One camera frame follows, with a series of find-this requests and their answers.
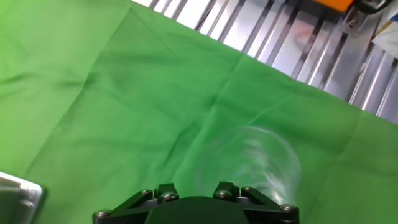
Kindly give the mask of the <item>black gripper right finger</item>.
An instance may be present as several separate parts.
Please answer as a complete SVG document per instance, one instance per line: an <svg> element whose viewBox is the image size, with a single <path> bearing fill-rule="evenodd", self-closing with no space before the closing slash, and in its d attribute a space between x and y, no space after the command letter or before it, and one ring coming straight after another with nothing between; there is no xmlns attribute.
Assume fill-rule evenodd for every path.
<svg viewBox="0 0 398 224"><path fill-rule="evenodd" d="M240 188L232 182L220 182L213 198L226 203L221 213L236 223L299 224L297 206L279 205L254 187Z"/></svg>

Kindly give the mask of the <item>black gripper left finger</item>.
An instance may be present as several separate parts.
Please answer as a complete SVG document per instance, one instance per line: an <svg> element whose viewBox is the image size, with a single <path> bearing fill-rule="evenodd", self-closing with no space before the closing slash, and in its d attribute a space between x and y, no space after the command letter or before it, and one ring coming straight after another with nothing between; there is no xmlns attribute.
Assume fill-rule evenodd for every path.
<svg viewBox="0 0 398 224"><path fill-rule="evenodd" d="M97 211L93 224L145 224L153 209L180 198L174 184L161 184L156 189L138 191L116 208Z"/></svg>

